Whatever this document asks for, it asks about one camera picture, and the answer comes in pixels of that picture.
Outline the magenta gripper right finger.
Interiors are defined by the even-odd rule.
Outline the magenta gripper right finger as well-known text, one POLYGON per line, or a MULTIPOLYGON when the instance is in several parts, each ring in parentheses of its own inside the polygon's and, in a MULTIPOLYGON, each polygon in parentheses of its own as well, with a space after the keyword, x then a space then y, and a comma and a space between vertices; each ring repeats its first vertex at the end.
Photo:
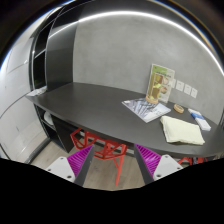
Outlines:
POLYGON ((141 145, 134 145, 134 155, 145 184, 150 184, 182 169, 168 154, 159 155, 141 145))

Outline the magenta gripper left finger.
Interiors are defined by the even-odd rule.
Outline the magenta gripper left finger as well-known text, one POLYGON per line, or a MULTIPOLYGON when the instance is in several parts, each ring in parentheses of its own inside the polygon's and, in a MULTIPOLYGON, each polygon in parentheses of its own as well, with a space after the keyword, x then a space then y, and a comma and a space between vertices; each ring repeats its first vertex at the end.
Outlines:
POLYGON ((65 180, 82 186, 94 156, 94 146, 90 145, 69 157, 59 157, 46 170, 65 180))

